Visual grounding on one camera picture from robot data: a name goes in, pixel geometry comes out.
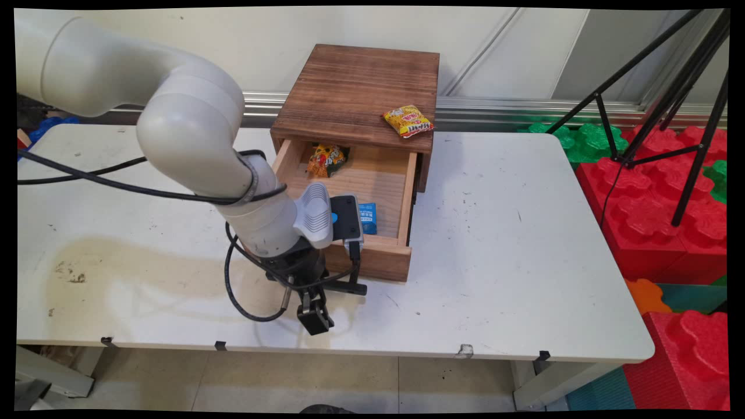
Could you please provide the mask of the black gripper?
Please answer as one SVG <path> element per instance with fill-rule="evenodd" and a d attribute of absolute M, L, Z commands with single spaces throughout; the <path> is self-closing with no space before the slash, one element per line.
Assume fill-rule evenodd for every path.
<path fill-rule="evenodd" d="M 309 242 L 296 242 L 284 254 L 267 259 L 268 276 L 279 283 L 287 284 L 289 279 L 295 286 L 312 285 L 329 276 L 324 252 L 311 246 Z M 316 294 L 298 291 L 300 305 L 297 318 L 311 336 L 330 331 L 335 322 L 327 308 L 324 291 Z"/>

